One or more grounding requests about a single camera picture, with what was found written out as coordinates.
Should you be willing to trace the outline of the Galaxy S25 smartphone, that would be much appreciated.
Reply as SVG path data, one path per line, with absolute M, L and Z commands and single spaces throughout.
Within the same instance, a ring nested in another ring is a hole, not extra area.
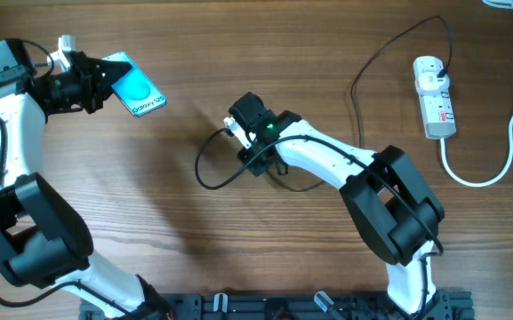
M 116 52 L 103 57 L 103 59 L 128 62 L 132 66 L 128 73 L 112 85 L 112 88 L 118 99 L 133 116 L 144 116 L 166 105 L 167 99 L 164 94 L 149 80 L 126 52 Z

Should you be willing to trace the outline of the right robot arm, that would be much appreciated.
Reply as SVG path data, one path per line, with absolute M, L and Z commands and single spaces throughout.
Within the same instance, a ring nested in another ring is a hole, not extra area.
M 301 116 L 279 115 L 252 92 L 228 110 L 224 124 L 239 139 L 238 158 L 253 175 L 271 166 L 297 167 L 336 188 L 367 247 L 387 265 L 388 296 L 409 316 L 423 317 L 436 293 L 430 259 L 443 253 L 437 238 L 445 216 L 406 153 L 352 147 L 314 128 Z

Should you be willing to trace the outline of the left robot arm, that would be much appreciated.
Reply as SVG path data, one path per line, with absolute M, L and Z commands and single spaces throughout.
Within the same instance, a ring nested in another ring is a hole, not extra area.
M 94 113 L 137 73 L 126 54 L 91 58 L 64 35 L 39 74 L 26 40 L 0 41 L 0 274 L 43 297 L 71 292 L 107 319 L 173 319 L 151 284 L 94 250 L 83 218 L 42 174 L 49 116 Z M 11 306 L 1 296 L 0 304 Z

